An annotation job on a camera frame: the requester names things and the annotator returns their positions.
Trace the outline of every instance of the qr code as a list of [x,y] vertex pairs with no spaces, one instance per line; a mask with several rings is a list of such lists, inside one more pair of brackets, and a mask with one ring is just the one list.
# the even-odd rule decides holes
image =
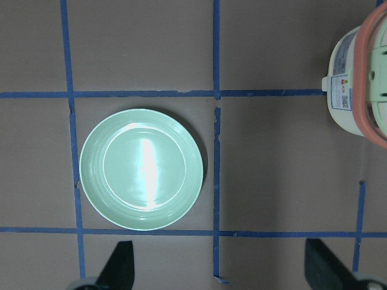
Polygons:
[[343,95],[341,101],[342,101],[343,108],[348,109],[348,96]]

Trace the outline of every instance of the light green plate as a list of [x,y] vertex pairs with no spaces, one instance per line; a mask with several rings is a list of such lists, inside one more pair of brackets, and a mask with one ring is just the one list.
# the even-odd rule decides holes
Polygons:
[[189,132],[160,112],[131,109],[99,123],[80,154],[80,180],[93,207],[133,230],[179,220],[203,181],[200,151]]

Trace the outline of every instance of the pink handle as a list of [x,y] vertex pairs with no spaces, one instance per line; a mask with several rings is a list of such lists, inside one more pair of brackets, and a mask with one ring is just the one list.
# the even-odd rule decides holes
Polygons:
[[387,2],[380,5],[364,21],[357,33],[353,65],[353,117],[357,127],[374,144],[387,149],[387,138],[374,127],[366,107],[366,80],[368,78],[368,43],[375,26],[384,12]]

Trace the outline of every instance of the blue tape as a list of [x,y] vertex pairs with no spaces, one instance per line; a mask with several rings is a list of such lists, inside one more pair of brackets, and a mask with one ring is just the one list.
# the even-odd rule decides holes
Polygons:
[[212,263],[213,263],[213,276],[219,277],[219,237],[213,237],[213,252],[212,252]]
[[0,98],[68,98],[68,92],[0,92]]
[[98,229],[84,228],[84,234],[115,234],[128,236],[213,236],[210,230],[154,230],[154,231],[135,231],[126,229]]
[[70,139],[71,139],[71,159],[73,161],[73,181],[74,188],[78,186],[79,182],[79,163],[78,163],[78,145],[77,145],[77,126],[76,116],[73,111],[70,112]]
[[44,227],[0,227],[0,233],[53,233],[77,234],[82,229],[83,234],[115,234],[121,236],[206,236],[206,237],[251,237],[251,238],[318,238],[318,237],[349,237],[349,238],[387,238],[387,232],[356,233],[346,231],[212,231],[212,230],[154,230],[135,231],[127,229],[103,228],[44,228]]
[[80,278],[83,279],[86,277],[86,274],[85,274],[85,250],[84,250],[84,244],[83,244],[82,204],[80,201],[79,188],[74,189],[74,198],[75,198],[75,215],[76,215],[76,224],[77,224],[79,275],[80,275]]
[[221,132],[221,109],[215,108],[214,141],[213,141],[213,232],[216,236],[213,237],[213,276],[224,284],[229,284],[219,276],[219,229],[220,229],[220,141],[219,135]]
[[387,238],[387,233],[386,232],[382,232],[382,233],[378,233],[378,232],[369,232],[369,233],[361,233],[360,235],[361,238],[377,238],[377,239],[385,239]]
[[0,233],[76,234],[76,228],[0,227]]
[[62,18],[63,50],[65,55],[66,83],[68,92],[68,106],[70,109],[70,137],[71,137],[71,157],[73,160],[73,179],[74,179],[74,199],[77,225],[78,257],[79,257],[79,275],[83,279],[86,277],[85,270],[85,250],[83,244],[83,226],[82,226],[82,204],[80,200],[80,190],[77,188],[79,182],[79,164],[77,149],[77,129],[74,102],[73,73],[71,69],[70,37],[68,32],[67,0],[60,0],[60,15]]
[[75,98],[106,97],[213,97],[213,91],[76,91]]
[[[320,89],[224,90],[219,97],[294,97],[326,95]],[[213,97],[214,91],[68,91],[68,92],[0,92],[0,98],[107,98],[107,97]]]
[[327,95],[320,89],[257,89],[224,90],[221,97],[296,97],[304,95]]
[[213,142],[213,230],[219,231],[220,228],[220,122],[221,109],[215,108],[215,122],[213,125],[215,138]]
[[63,50],[65,54],[67,91],[73,92],[73,73],[71,69],[70,36],[68,32],[67,0],[60,0],[60,16],[62,18]]
[[360,246],[362,244],[362,231],[363,231],[363,216],[365,205],[365,181],[359,182],[359,201],[357,205],[357,221],[356,221],[356,233],[358,236],[355,239],[355,247],[353,252],[352,271],[357,272],[359,270],[360,261]]
[[220,0],[213,0],[212,25],[213,93],[220,100]]
[[359,261],[360,261],[360,245],[362,243],[362,238],[357,237],[355,239],[355,249],[353,252],[353,261],[352,261],[352,272],[357,272],[359,270]]

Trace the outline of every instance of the grid square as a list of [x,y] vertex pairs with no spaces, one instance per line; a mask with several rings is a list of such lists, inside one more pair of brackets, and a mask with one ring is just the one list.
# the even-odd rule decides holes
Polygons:
[[387,231],[387,151],[367,141],[362,178],[366,181],[364,231]]
[[0,233],[2,289],[66,289],[79,279],[74,234]]
[[132,240],[136,289],[214,289],[211,237],[85,235],[87,276],[98,276],[117,242]]
[[0,92],[66,90],[59,4],[0,1]]
[[222,100],[221,229],[354,231],[366,140],[325,97]]
[[212,89],[212,1],[68,1],[78,91]]
[[[125,109],[154,109],[179,121],[193,136],[201,150],[207,174],[201,193],[189,212],[166,230],[212,230],[213,212],[213,98],[86,98],[76,100],[78,152],[91,130],[104,118]],[[85,228],[119,228],[105,221],[82,194]]]
[[75,227],[68,103],[0,99],[0,224]]
[[387,279],[387,259],[385,256],[387,239],[363,239],[359,271],[373,277]]
[[[353,239],[324,239],[351,269]],[[220,239],[220,274],[233,289],[310,290],[304,276],[305,239]]]
[[221,1],[221,89],[321,88],[335,44],[374,1]]

